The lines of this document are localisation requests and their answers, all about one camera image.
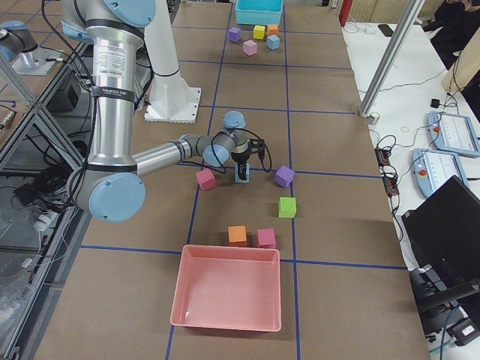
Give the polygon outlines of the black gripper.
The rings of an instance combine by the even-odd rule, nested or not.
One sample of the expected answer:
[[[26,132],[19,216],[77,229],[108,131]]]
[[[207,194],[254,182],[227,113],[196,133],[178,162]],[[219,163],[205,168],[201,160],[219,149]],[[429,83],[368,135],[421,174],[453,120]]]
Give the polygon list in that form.
[[[265,140],[264,139],[247,139],[239,149],[231,153],[235,164],[235,180],[247,180],[248,160],[251,155],[257,154],[261,163],[265,160]]]

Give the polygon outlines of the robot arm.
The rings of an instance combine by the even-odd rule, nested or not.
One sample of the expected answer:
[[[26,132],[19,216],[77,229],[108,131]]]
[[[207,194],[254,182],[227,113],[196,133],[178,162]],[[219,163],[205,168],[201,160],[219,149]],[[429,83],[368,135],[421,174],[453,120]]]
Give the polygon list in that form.
[[[38,48],[26,24],[10,20],[1,24],[1,57],[12,62],[20,53],[30,53]]]
[[[139,154],[131,151],[139,49],[146,48],[152,72],[149,121],[192,123],[200,103],[200,89],[180,73],[164,1],[63,1],[61,9],[64,33],[93,46],[91,142],[67,183],[77,206],[102,221],[126,221],[143,206],[145,174],[196,156],[213,167],[233,160],[238,177],[247,178],[249,157],[266,144],[239,112],[227,114],[215,135],[186,134]]]

